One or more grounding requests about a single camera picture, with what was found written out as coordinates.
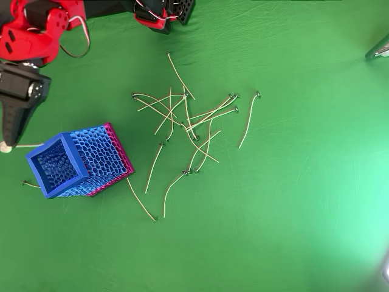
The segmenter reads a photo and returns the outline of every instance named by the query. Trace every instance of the honeycomb mesh box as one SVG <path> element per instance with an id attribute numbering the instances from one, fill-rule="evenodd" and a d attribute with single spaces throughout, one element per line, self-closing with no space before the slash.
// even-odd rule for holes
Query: honeycomb mesh box
<path id="1" fill-rule="evenodd" d="M 45 198 L 93 196 L 134 172 L 110 123 L 60 133 L 26 158 Z"/>

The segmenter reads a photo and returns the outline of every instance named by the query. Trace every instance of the red servo bracket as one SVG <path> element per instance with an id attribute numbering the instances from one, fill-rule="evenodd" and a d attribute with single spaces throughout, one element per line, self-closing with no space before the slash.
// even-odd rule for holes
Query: red servo bracket
<path id="1" fill-rule="evenodd" d="M 46 22 L 42 23 L 44 30 L 37 33 L 27 10 L 28 5 L 39 4 L 51 7 L 42 20 Z M 41 59 L 43 65 L 50 63 L 58 55 L 62 33 L 81 24 L 79 19 L 69 20 L 73 16 L 85 19 L 83 1 L 78 0 L 12 0 L 10 8 L 15 19 L 3 26 L 0 39 L 0 58 L 8 61 Z"/>

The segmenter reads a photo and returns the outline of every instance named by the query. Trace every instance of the hexagonal mesh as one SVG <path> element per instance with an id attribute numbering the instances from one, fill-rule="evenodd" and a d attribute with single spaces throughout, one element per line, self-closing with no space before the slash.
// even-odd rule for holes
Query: hexagonal mesh
<path id="1" fill-rule="evenodd" d="M 36 160 L 42 167 L 52 189 L 77 176 L 61 141 L 38 155 Z"/>
<path id="2" fill-rule="evenodd" d="M 59 196 L 92 196 L 133 172 L 111 124 L 74 131 L 70 136 L 90 177 Z"/>

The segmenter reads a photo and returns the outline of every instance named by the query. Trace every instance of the green backdrop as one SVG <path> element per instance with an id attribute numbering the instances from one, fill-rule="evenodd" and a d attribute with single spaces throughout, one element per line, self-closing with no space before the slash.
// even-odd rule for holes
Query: green backdrop
<path id="1" fill-rule="evenodd" d="M 21 143 L 110 121 L 136 173 L 143 212 L 122 181 L 94 198 L 45 200 L 24 155 L 0 155 L 0 290 L 6 292 L 387 291 L 389 60 L 365 53 L 389 31 L 389 1 L 198 0 L 171 35 L 131 14 L 88 21 L 84 58 L 42 70 L 46 103 Z M 64 34 L 72 52 L 82 30 Z M 213 123 L 201 174 L 162 197 L 193 152 L 175 128 L 144 195 L 161 118 L 132 91 L 180 91 L 171 52 L 201 113 L 238 92 L 239 114 Z M 255 90 L 250 130 L 243 134 Z M 177 115 L 184 119 L 184 108 Z M 204 138 L 207 127 L 199 134 Z"/>

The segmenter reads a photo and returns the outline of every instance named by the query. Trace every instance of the thin stick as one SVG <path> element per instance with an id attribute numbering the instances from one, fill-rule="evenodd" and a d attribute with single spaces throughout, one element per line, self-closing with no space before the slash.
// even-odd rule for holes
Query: thin stick
<path id="1" fill-rule="evenodd" d="M 189 88 L 187 88 L 187 86 L 185 85 L 185 83 L 182 81 L 180 75 L 178 75 L 178 72 L 177 72 L 177 70 L 176 70 L 176 67 L 174 66 L 173 61 L 172 61 L 171 58 L 170 58 L 170 53 L 168 53 L 168 58 L 169 58 L 170 64 L 172 65 L 172 67 L 173 67 L 173 69 L 174 69 L 174 71 L 175 71 L 175 73 L 176 73 L 178 79 L 181 81 L 182 86 L 184 86 L 184 87 L 187 89 L 187 91 L 189 92 L 189 94 L 192 96 L 192 98 L 193 98 L 194 100 L 196 100 L 195 97 L 193 96 L 192 92 L 190 92 Z"/>
<path id="2" fill-rule="evenodd" d="M 146 97 L 153 97 L 153 96 L 149 96 L 148 94 L 144 94 L 144 93 L 134 93 L 135 96 L 146 96 Z M 182 94 L 172 94 L 171 96 L 182 96 Z M 163 98 L 159 99 L 158 101 L 161 102 L 165 99 L 168 99 L 169 96 L 164 96 Z M 148 108 L 146 105 L 139 108 L 137 111 L 141 111 L 141 110 L 144 110 L 145 108 Z"/>
<path id="3" fill-rule="evenodd" d="M 142 208 L 145 210 L 145 212 L 147 213 L 147 215 L 149 215 L 149 217 L 150 217 L 151 219 L 153 219 L 154 222 L 157 221 L 157 220 L 156 220 L 156 219 L 147 211 L 147 209 L 145 208 L 145 206 L 144 206 L 144 205 L 142 204 L 142 202 L 139 200 L 138 196 L 137 196 L 136 193 L 134 192 L 134 189 L 133 189 L 131 183 L 129 182 L 128 177 L 127 177 L 126 179 L 127 179 L 127 181 L 128 181 L 128 185 L 129 185 L 130 189 L 132 190 L 132 192 L 133 192 L 135 198 L 138 200 L 139 204 L 140 204 L 140 205 L 142 206 Z"/>
<path id="4" fill-rule="evenodd" d="M 231 103 L 233 103 L 233 102 L 236 100 L 237 97 L 238 97 L 238 96 L 233 96 L 233 98 L 231 99 L 231 101 L 230 101 L 229 103 L 227 103 L 226 105 L 222 106 L 219 110 L 222 110 L 223 108 L 228 107 Z M 210 112 L 212 112 L 212 110 L 211 110 L 211 111 L 207 111 L 207 112 L 204 113 L 204 114 L 198 114 L 197 116 L 190 117 L 189 119 L 190 119 L 190 120 L 193 120 L 193 119 L 195 119 L 195 118 L 197 118 L 197 117 L 205 116 L 206 114 L 209 114 Z"/>
<path id="5" fill-rule="evenodd" d="M 164 215 L 164 218 L 165 218 L 165 214 L 166 214 L 166 197 L 167 197 L 167 195 L 168 195 L 168 192 L 169 192 L 170 188 L 173 187 L 174 184 L 175 184 L 176 182 L 178 182 L 184 175 L 185 175 L 185 174 L 182 174 L 182 175 L 180 175 L 178 178 L 176 178 L 176 180 L 173 181 L 173 182 L 169 185 L 168 189 L 167 189 L 166 192 L 165 192 L 165 195 L 164 195 L 164 210 L 163 210 L 163 212 L 162 212 L 163 215 Z"/>
<path id="6" fill-rule="evenodd" d="M 169 97 L 169 106 L 170 106 L 170 113 L 172 114 L 173 110 L 171 109 L 171 97 Z M 173 124 L 173 116 L 171 114 L 170 114 L 170 117 L 171 117 L 171 129 L 170 129 L 169 136 L 166 138 L 166 141 L 169 141 L 171 135 L 173 135 L 174 124 Z"/>
<path id="7" fill-rule="evenodd" d="M 147 185 L 146 185 L 145 193 L 147 193 L 148 184 L 150 183 L 151 174 L 153 173 L 154 165 L 156 165 L 156 161 L 157 161 L 157 159 L 158 159 L 159 153 L 160 153 L 160 151 L 162 150 L 162 147 L 163 147 L 165 144 L 160 143 L 159 145 L 160 145 L 160 147 L 159 147 L 159 149 L 158 149 L 157 156 L 156 156 L 156 158 L 154 159 L 153 165 L 151 166 L 150 174 L 149 174 L 148 179 L 147 179 Z"/>
<path id="8" fill-rule="evenodd" d="M 207 145 L 207 154 L 209 151 L 209 145 L 211 144 L 211 125 L 212 125 L 212 120 L 209 122 L 209 127 L 208 127 L 208 145 Z M 200 168 L 204 165 L 205 160 L 207 159 L 206 156 L 204 156 L 200 166 L 195 169 L 195 172 L 199 172 Z"/>
<path id="9" fill-rule="evenodd" d="M 183 100 L 184 100 L 184 98 L 180 99 L 180 100 L 176 103 L 176 105 L 173 107 L 173 109 L 172 109 L 171 111 L 174 111 L 174 109 L 175 109 L 177 106 L 179 106 L 179 104 L 180 104 Z M 162 127 L 162 125 L 164 124 L 164 122 L 166 121 L 166 119 L 170 119 L 170 118 L 167 117 L 167 116 L 165 116 L 164 120 L 161 121 L 161 123 L 159 124 L 158 129 L 154 132 L 154 135 L 157 134 L 157 132 L 158 132 L 159 129 Z"/>
<path id="10" fill-rule="evenodd" d="M 192 141 L 192 139 L 191 139 L 189 133 L 188 133 L 188 132 L 186 132 L 186 133 L 188 134 L 188 138 L 189 138 L 190 142 L 193 144 L 193 146 L 195 146 L 199 151 L 201 151 L 203 154 L 205 154 L 206 156 L 208 156 L 210 159 L 212 159 L 212 160 L 216 161 L 217 163 L 219 163 L 219 161 L 216 160 L 214 157 L 210 156 L 209 154 L 207 154 L 207 153 L 205 153 L 204 151 L 202 151 L 199 147 L 197 147 L 197 145 Z"/>
<path id="11" fill-rule="evenodd" d="M 218 115 L 215 116 L 215 117 L 209 117 L 208 119 L 203 120 L 202 122 L 198 122 L 198 123 L 192 125 L 192 127 L 196 127 L 196 126 L 200 125 L 201 123 L 208 122 L 209 120 L 213 120 L 213 119 L 215 119 L 215 118 L 217 118 L 217 117 L 224 116 L 225 114 L 229 114 L 229 113 L 232 113 L 232 112 L 234 112 L 234 111 L 235 111 L 235 109 L 230 109 L 229 111 L 225 111 L 224 113 L 218 114 Z"/>
<path id="12" fill-rule="evenodd" d="M 190 120 L 189 120 L 187 97 L 184 96 L 184 99 L 185 99 L 185 112 L 187 113 L 187 121 L 188 121 L 188 124 L 189 124 L 189 128 L 190 128 L 190 131 L 192 132 L 193 139 L 197 139 L 197 136 L 196 136 L 195 133 L 193 132 L 192 125 L 190 124 Z"/>
<path id="13" fill-rule="evenodd" d="M 217 131 L 215 134 L 213 134 L 213 135 L 211 136 L 211 138 L 209 138 L 209 140 L 206 140 L 203 144 L 201 144 L 199 148 L 202 148 L 202 147 L 205 145 L 205 143 L 207 143 L 208 141 L 211 141 L 211 140 L 212 140 L 214 137 L 216 137 L 216 135 L 219 134 L 220 132 L 221 132 L 221 130 L 219 130 L 219 131 Z M 190 163 L 189 163 L 188 170 L 191 169 L 193 160 L 195 159 L 196 153 L 197 153 L 198 151 L 199 151 L 199 150 L 196 150 L 196 151 L 193 153 L 192 159 L 190 160 Z"/>
<path id="14" fill-rule="evenodd" d="M 149 97 L 149 98 L 151 98 L 151 99 L 154 99 L 155 101 L 156 101 L 156 103 L 160 103 L 161 105 L 163 105 L 167 110 L 169 110 L 168 109 L 168 107 L 166 106 L 166 105 L 164 105 L 159 99 L 156 99 L 155 97 L 153 97 L 153 96 L 149 96 L 148 94 L 137 94 L 138 96 L 147 96 L 147 97 Z"/>
<path id="15" fill-rule="evenodd" d="M 30 187 L 36 187 L 36 188 L 38 188 L 38 189 L 41 188 L 40 186 L 37 186 L 37 185 L 35 185 L 35 184 L 30 184 L 30 183 L 27 182 L 27 181 L 23 181 L 23 182 L 22 182 L 22 186 L 24 186 L 24 185 L 27 185 L 27 186 L 30 186 Z"/>
<path id="16" fill-rule="evenodd" d="M 250 107 L 250 111 L 249 111 L 249 120 L 247 121 L 246 130 L 245 130 L 245 132 L 244 132 L 244 136 L 243 136 L 243 138 L 242 138 L 242 141 L 241 141 L 241 143 L 239 144 L 239 147 L 238 147 L 239 149 L 241 148 L 242 143 L 243 143 L 244 139 L 246 138 L 247 131 L 249 130 L 250 119 L 251 119 L 251 112 L 252 112 L 252 110 L 253 110 L 254 100 L 255 100 L 257 97 L 261 98 L 261 94 L 260 94 L 258 91 L 255 93 L 255 95 L 254 95 L 254 97 L 253 97 L 253 100 L 251 101 L 251 107 Z"/>
<path id="17" fill-rule="evenodd" d="M 157 113 L 159 113 L 161 116 L 164 116 L 166 117 L 167 119 L 170 119 L 168 116 L 165 116 L 164 114 L 162 114 L 158 109 L 156 109 L 155 107 L 149 105 L 148 103 L 144 102 L 142 99 L 136 99 L 136 100 L 139 100 L 140 102 L 144 103 L 145 105 L 147 105 L 148 107 L 152 108 L 153 110 L 155 110 Z M 172 120 L 174 123 L 176 123 L 177 125 L 181 126 L 181 124 L 177 123 L 175 120 L 173 119 L 170 119 Z"/>

